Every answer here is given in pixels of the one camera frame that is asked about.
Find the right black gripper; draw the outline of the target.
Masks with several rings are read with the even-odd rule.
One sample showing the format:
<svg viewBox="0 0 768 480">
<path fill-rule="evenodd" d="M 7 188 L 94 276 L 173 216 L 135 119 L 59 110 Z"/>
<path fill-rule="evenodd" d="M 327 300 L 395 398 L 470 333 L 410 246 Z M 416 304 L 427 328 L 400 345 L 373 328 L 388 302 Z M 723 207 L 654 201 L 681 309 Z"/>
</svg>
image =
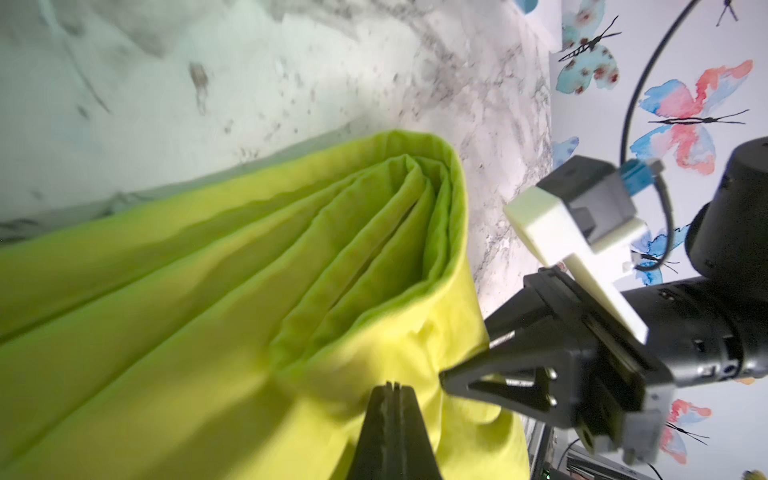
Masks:
<svg viewBox="0 0 768 480">
<path fill-rule="evenodd" d="M 626 291 L 635 339 L 571 277 L 542 270 L 486 320 L 489 347 L 439 374 L 453 396 L 573 429 L 629 465 L 662 447 L 676 391 L 767 374 L 767 298 L 699 277 Z"/>
</svg>

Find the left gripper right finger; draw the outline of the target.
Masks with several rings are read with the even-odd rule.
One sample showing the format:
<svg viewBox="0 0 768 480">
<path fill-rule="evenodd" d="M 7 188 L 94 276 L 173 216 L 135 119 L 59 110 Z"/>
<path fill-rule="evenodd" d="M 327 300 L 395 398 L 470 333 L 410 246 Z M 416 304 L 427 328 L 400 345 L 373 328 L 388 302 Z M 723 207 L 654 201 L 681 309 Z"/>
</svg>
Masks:
<svg viewBox="0 0 768 480">
<path fill-rule="evenodd" d="M 397 479 L 441 479 L 414 389 L 395 384 L 394 471 Z"/>
</svg>

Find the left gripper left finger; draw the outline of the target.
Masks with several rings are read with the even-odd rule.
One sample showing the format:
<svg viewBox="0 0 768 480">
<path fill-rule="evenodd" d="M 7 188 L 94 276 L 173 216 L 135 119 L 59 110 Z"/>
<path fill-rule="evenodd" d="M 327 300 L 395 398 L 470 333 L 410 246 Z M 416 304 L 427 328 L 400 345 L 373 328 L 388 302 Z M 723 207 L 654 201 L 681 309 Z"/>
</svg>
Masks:
<svg viewBox="0 0 768 480">
<path fill-rule="evenodd" d="M 375 387 L 370 395 L 347 479 L 393 479 L 394 386 Z"/>
</svg>

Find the yellow-green long pants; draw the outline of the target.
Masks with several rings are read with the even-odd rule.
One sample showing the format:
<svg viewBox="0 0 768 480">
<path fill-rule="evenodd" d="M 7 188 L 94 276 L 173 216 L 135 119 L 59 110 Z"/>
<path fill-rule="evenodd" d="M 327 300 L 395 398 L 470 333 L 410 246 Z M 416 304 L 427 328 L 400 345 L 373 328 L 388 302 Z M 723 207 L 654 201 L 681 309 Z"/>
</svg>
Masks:
<svg viewBox="0 0 768 480">
<path fill-rule="evenodd" d="M 1 251 L 5 479 L 341 479 L 413 387 L 447 479 L 525 479 L 520 418 L 447 396 L 487 342 L 462 161 L 384 132 Z"/>
</svg>

